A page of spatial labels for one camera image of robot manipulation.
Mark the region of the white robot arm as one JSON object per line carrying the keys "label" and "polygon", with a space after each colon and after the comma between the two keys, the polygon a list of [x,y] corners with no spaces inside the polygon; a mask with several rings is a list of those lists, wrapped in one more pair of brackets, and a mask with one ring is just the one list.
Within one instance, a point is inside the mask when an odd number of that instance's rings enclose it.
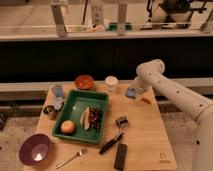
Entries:
{"label": "white robot arm", "polygon": [[164,71],[160,59],[138,65],[133,87],[142,94],[152,86],[197,123],[192,171],[213,171],[213,100],[168,79]]}

